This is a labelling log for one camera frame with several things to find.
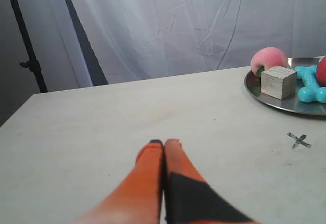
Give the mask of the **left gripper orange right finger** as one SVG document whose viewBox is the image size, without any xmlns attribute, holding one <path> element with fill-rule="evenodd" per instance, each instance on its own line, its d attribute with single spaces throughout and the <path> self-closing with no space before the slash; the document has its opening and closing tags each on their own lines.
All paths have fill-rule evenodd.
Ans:
<svg viewBox="0 0 326 224">
<path fill-rule="evenodd" d="M 167 140 L 164 150 L 167 223 L 256 223 L 210 187 L 178 139 Z"/>
</svg>

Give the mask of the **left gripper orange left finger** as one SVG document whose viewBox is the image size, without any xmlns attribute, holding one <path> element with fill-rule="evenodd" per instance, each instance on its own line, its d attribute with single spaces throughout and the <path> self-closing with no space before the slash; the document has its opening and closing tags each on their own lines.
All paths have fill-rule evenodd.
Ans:
<svg viewBox="0 0 326 224">
<path fill-rule="evenodd" d="M 160 223 L 162 172 L 163 144 L 154 139 L 119 186 L 74 223 Z"/>
</svg>

